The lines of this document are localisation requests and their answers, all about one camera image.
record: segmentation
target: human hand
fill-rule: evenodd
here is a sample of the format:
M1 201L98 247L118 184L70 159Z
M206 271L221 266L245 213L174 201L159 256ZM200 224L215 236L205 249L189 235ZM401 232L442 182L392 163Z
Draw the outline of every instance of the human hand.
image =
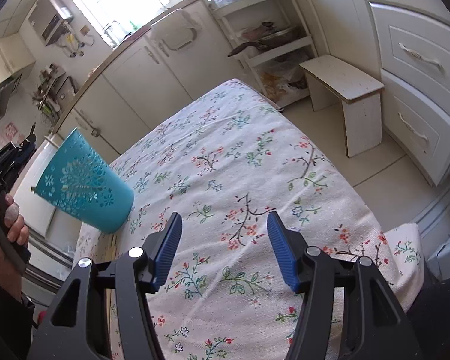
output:
M28 247L29 230L25 226L25 220L19 215L19 207L13 202L12 195L6 195L8 209L5 214L5 226L10 228L7 238L10 242L17 242L19 245ZM8 292L12 297L21 302L22 300L22 276L6 257L0 247L0 287Z

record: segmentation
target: electrical outlet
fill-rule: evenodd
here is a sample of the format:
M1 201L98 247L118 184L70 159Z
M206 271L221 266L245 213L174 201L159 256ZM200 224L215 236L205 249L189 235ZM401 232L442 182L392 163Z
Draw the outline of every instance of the electrical outlet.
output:
M90 32L90 28L88 28L88 26L85 24L82 29L80 30L80 33L85 36L86 34L88 34Z

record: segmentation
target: blue rubber gripper pad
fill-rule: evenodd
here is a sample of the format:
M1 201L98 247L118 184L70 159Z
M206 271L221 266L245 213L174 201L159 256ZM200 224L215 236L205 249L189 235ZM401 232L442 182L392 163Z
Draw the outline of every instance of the blue rubber gripper pad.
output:
M163 240L162 246L155 258L154 280L152 285L156 291L158 291L167 281L168 273L170 272L173 258L175 257L177 247L179 247L181 237L182 217L177 215L173 223L171 223L170 230Z
M299 259L305 251L306 242L300 233L287 230L275 211L267 217L267 231L283 280L292 291L298 293Z

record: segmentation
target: cable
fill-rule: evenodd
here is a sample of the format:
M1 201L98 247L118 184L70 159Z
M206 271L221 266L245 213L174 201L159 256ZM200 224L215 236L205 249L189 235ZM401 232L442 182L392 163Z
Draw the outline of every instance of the cable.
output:
M83 42L83 43L85 43L87 46L93 46L94 44L95 44L95 37L93 36L93 35L90 35L90 34L86 34L86 35L84 35L84 36L90 36L91 37L91 39L92 39L92 42L91 42L91 44L88 44L87 42Z
M61 43L59 43L58 41L55 42L55 46L59 47L59 48L62 50L63 54L65 54L68 58L75 58L75 56L76 56L76 54L77 54L76 52L74 52L73 50L71 50L70 47L68 47L68 45L63 46L63 45L62 45Z
M92 39L93 39L93 41L92 41L92 43L91 44L88 44L87 42L84 42L84 41L80 41L79 40L79 38L78 38L78 36L77 36L77 33L75 32L75 30L72 28L72 26L67 22L67 21L65 21L64 22L64 24L65 24L65 27L66 28L68 28L68 31L75 37L75 39L77 40L77 43L79 44L79 48L82 46L82 44L86 44L87 46L93 46L94 44L95 44L95 37L93 36L93 35L89 35L89 34L87 34L87 35L85 35L85 36L90 36Z

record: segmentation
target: drawer handle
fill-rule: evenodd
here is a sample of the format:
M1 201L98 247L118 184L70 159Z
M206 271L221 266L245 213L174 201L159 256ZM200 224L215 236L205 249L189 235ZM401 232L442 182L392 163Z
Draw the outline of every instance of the drawer handle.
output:
M398 45L400 46L400 48L403 51L405 51L407 54L411 55L412 57L419 59L420 61L423 61L425 63L434 65L438 68L438 70L443 71L443 66L439 61L437 61L435 59L427 58L427 57L421 55L418 51L415 51L415 50L409 49L408 47L405 47L405 45L403 43L399 43Z
M415 130L410 123L408 123L401 112L398 113L398 116L400 117L400 120L403 122L403 124L411 131L413 132L417 137L423 139L426 143L428 143L428 137L426 135L420 134L417 130Z
M165 50L165 46L161 42L158 44L158 48L162 50L162 53L164 53L167 57L170 57L170 54L168 54L168 52Z
M155 56L155 54L147 47L144 46L145 51L147 52L148 56L157 64L160 64L160 61L157 59L157 57Z
M80 126L80 128L84 129L85 131L88 131L88 127L84 126L84 125L80 122L80 119L78 119L78 116L75 117L75 120L77 121L77 124Z

